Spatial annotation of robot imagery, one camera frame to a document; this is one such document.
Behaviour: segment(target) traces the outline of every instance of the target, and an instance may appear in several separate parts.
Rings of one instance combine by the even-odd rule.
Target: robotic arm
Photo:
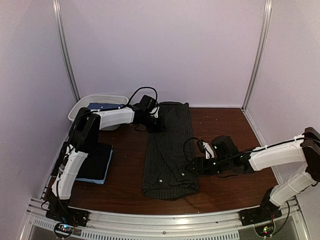
[[[61,162],[58,175],[47,194],[49,208],[46,217],[72,226],[86,226],[88,212],[68,207],[71,190],[79,169],[88,155],[95,151],[99,130],[118,124],[142,124],[149,133],[166,130],[158,116],[156,100],[144,95],[135,105],[118,109],[89,110],[83,107],[71,126],[68,140],[63,144],[57,161]]]
[[[250,174],[272,166],[303,163],[287,182],[269,189],[259,207],[240,211],[243,226],[269,221],[272,216],[280,217],[281,205],[320,182],[320,134],[312,127],[306,128],[303,134],[293,139],[243,152],[239,152],[230,136],[219,136],[212,140],[211,145],[215,156],[195,157],[187,165],[188,170],[204,175],[216,175],[224,171]]]

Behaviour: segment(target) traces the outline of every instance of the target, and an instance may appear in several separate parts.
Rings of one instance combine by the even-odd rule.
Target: vertical metal post
[[[259,44],[258,44],[258,48],[256,51],[256,56],[255,56],[255,61],[254,61],[254,65],[253,65],[253,69],[252,69],[252,73],[251,73],[249,87],[247,89],[245,99],[243,102],[242,111],[246,111],[246,109],[248,107],[249,100],[251,98],[251,95],[252,95],[252,92],[253,92],[253,89],[254,89],[254,86],[256,83],[256,79],[258,76],[259,67],[261,64],[262,55],[263,55],[264,48],[266,45],[269,26],[270,26],[271,13],[272,13],[272,3],[273,3],[272,0],[265,0]]]
[[[78,102],[80,100],[80,94],[75,81],[75,76],[72,70],[70,56],[67,48],[65,30],[62,22],[62,15],[61,15],[61,9],[60,9],[60,0],[53,0],[53,10],[54,10],[56,25],[58,28],[59,40],[60,40],[61,51],[62,51],[66,73],[68,75],[73,97]]]

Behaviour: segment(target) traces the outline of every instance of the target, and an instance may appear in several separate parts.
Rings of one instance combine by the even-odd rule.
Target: laundry bin
[[[71,111],[68,114],[68,119],[71,122],[74,122],[77,113],[80,108],[83,107],[88,107],[90,103],[99,103],[99,104],[127,104],[129,99],[125,96],[114,96],[114,95],[104,95],[104,94],[99,94],[99,95],[89,95],[85,96],[78,101]],[[113,126],[108,126],[104,127],[101,130],[105,131],[113,131],[119,128],[120,124],[113,125]]]

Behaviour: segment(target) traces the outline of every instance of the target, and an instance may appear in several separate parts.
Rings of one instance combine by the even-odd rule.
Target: ventilation grille
[[[83,230],[81,233],[81,238],[86,240],[158,240],[159,237],[149,237],[149,238],[141,238],[141,237],[119,237],[112,236],[110,234],[96,233],[91,231]],[[238,231],[225,232],[220,234],[206,235],[203,237],[179,237],[179,238],[168,238],[174,240],[240,240]]]
[[[49,221],[36,218],[34,219],[33,225],[38,226],[43,229],[54,230],[55,225]]]

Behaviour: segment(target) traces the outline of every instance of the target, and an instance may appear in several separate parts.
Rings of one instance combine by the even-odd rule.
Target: black pinstriped garment
[[[185,171],[183,154],[184,142],[193,137],[189,104],[162,102],[159,106],[167,131],[149,134],[142,193],[154,199],[176,199],[198,190],[198,178]],[[191,144],[187,148],[188,156],[194,157]]]

